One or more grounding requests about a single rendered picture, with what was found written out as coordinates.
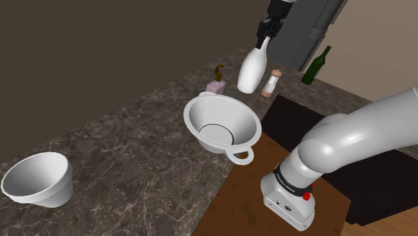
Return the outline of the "dark green wine bottle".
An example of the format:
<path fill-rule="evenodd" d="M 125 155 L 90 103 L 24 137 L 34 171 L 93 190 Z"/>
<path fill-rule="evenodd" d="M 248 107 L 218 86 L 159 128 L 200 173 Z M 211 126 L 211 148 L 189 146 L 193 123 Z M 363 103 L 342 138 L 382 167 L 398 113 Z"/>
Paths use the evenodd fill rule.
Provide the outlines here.
<path fill-rule="evenodd" d="M 331 46 L 327 46 L 322 54 L 312 61 L 309 68 L 301 78 L 301 82 L 303 84 L 310 85 L 314 81 L 316 75 L 321 70 L 322 66 L 326 63 L 326 56 L 331 48 Z"/>

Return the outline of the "plain white bowl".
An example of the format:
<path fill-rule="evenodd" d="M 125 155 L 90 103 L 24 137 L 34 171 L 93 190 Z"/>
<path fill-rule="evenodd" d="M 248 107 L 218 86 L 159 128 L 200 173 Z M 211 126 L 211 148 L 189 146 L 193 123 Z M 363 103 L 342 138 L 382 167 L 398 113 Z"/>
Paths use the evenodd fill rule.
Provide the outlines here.
<path fill-rule="evenodd" d="M 1 191 L 18 203 L 60 207 L 73 195 L 72 165 L 56 152 L 34 154 L 6 172 Z"/>

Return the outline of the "white and wooden pepper mill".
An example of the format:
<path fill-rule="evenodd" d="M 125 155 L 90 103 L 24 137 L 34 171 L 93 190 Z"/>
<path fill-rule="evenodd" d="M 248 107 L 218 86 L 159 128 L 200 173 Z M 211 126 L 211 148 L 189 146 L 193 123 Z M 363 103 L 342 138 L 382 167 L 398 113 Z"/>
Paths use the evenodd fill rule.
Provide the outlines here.
<path fill-rule="evenodd" d="M 261 91 L 261 94 L 264 97 L 270 97 L 272 95 L 276 87 L 277 81 L 279 80 L 281 76 L 282 76 L 282 72 L 280 70 L 271 71 L 271 76 Z"/>

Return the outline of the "pink soap dispenser brown pump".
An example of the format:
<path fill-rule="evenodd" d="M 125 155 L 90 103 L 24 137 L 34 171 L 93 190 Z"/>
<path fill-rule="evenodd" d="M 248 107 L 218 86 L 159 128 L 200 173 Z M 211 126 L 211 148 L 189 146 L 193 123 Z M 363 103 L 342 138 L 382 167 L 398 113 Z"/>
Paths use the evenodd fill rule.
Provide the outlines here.
<path fill-rule="evenodd" d="M 224 67 L 223 64 L 219 64 L 215 69 L 215 79 L 211 82 L 209 82 L 206 85 L 206 91 L 216 93 L 219 95 L 222 95 L 224 92 L 224 88 L 226 86 L 226 82 L 222 80 L 223 74 L 219 72 L 219 68 Z"/>

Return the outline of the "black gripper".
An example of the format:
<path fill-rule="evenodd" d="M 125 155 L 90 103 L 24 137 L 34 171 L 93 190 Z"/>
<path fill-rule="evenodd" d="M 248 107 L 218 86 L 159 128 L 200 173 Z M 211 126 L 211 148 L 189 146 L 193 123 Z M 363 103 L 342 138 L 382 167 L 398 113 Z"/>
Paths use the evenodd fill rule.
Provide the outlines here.
<path fill-rule="evenodd" d="M 280 22 L 282 19 L 285 19 L 292 7 L 292 2 L 285 0 L 271 0 L 267 8 L 268 18 L 272 19 L 273 22 L 271 29 L 269 30 L 269 37 L 271 39 L 275 38 L 283 26 L 283 22 Z M 257 44 L 255 48 L 261 49 L 265 38 L 268 35 L 269 29 L 269 20 L 260 21 L 259 27 L 257 30 Z"/>

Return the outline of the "white bottle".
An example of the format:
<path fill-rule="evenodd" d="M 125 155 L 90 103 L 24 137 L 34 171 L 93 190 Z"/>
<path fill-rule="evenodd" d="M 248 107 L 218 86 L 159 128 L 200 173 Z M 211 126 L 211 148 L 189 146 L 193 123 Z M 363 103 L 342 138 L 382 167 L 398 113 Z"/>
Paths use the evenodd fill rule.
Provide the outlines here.
<path fill-rule="evenodd" d="M 237 88 L 240 92 L 251 94 L 258 87 L 266 69 L 267 46 L 270 41 L 267 36 L 260 48 L 253 48 L 244 59 L 238 75 Z"/>

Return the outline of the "brown wooden robot stand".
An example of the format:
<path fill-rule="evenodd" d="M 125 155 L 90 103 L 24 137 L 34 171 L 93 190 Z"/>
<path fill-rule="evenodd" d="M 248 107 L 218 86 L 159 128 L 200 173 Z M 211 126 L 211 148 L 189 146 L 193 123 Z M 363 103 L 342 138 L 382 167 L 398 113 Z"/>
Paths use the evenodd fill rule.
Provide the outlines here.
<path fill-rule="evenodd" d="M 288 155 L 263 133 L 253 146 L 254 160 L 235 165 L 191 236 L 340 236 L 350 200 L 323 178 L 315 181 L 315 217 L 298 231 L 263 204 L 261 179 Z"/>

